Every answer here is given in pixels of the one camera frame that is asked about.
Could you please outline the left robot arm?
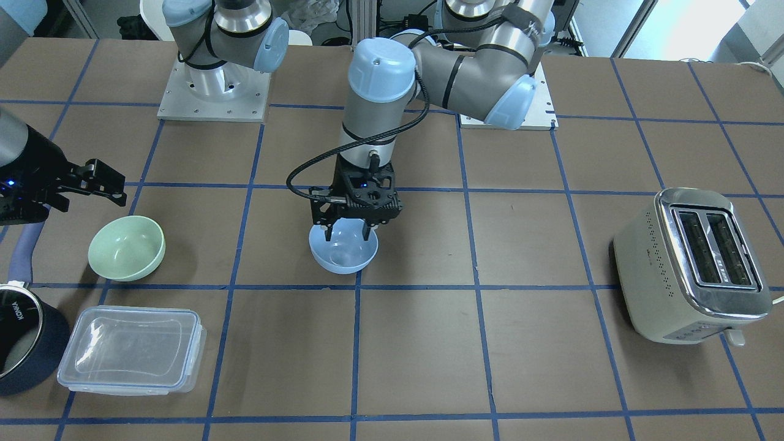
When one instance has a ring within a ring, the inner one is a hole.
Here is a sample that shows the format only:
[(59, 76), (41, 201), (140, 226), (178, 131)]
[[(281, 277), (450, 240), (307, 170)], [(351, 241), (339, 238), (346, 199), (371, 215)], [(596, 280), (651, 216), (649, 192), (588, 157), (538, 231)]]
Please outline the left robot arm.
[(339, 219), (358, 219), (363, 238), (402, 210), (390, 163), (398, 134), (431, 105), (518, 129), (537, 93), (535, 70), (551, 40), (552, 1), (440, 1), (442, 28), (364, 39), (349, 67), (341, 145), (287, 178), (336, 157), (328, 188), (311, 187), (313, 224), (329, 241)]

